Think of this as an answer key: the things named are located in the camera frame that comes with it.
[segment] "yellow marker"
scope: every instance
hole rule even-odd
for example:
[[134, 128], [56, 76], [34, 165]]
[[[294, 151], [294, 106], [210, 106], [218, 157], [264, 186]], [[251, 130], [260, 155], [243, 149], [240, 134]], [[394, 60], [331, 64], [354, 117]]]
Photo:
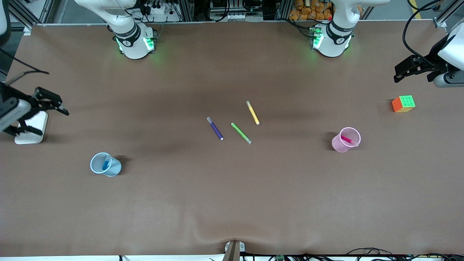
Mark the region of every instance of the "yellow marker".
[[256, 125], [259, 125], [258, 117], [256, 117], [256, 113], [253, 110], [253, 107], [251, 106], [250, 101], [246, 101], [246, 105], [248, 105], [248, 109], [250, 110], [251, 115], [253, 116], [253, 119], [255, 120]]

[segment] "green cube face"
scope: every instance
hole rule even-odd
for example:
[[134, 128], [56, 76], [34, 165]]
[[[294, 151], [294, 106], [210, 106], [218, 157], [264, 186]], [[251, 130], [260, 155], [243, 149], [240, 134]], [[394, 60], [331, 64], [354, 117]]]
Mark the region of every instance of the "green cube face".
[[414, 99], [412, 98], [412, 95], [400, 96], [400, 101], [401, 101], [401, 104], [403, 105], [403, 108], [416, 107], [416, 104], [414, 103]]

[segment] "plastic cup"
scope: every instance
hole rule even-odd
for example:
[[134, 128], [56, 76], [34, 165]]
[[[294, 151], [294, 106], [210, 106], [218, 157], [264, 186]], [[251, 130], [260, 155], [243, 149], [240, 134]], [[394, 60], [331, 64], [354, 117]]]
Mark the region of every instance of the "plastic cup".
[[[109, 158], [106, 169], [103, 169], [105, 160]], [[114, 177], [119, 174], [121, 171], [121, 162], [113, 158], [110, 154], [106, 152], [97, 153], [92, 160], [90, 160], [90, 169], [97, 174], [103, 174], [108, 177]]]
[[334, 147], [334, 149], [338, 152], [347, 152], [349, 149], [356, 147], [354, 144], [342, 140], [340, 135], [343, 135], [358, 144], [361, 143], [361, 134], [359, 134], [355, 128], [343, 128], [340, 133], [332, 139], [332, 147]]

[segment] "green marker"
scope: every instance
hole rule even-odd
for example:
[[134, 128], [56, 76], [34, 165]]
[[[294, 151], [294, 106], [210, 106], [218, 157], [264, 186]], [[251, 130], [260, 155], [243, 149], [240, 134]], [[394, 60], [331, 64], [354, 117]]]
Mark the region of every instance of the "green marker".
[[243, 133], [243, 131], [241, 131], [237, 125], [235, 125], [235, 123], [231, 123], [231, 126], [232, 128], [234, 128], [234, 130], [240, 134], [240, 136], [242, 136], [242, 138], [250, 145], [251, 144], [251, 140]]

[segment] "pink marker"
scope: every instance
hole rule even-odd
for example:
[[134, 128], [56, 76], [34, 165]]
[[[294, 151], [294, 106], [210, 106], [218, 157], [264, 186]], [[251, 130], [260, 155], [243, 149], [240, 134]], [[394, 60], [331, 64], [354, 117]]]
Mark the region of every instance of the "pink marker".
[[349, 138], [347, 138], [347, 137], [345, 137], [343, 135], [340, 135], [340, 138], [342, 138], [342, 140], [344, 140], [344, 141], [346, 141], [346, 142], [348, 142], [350, 144], [353, 144], [356, 147], [359, 146], [359, 143], [357, 143], [356, 141], [354, 141], [352, 139], [349, 139]]

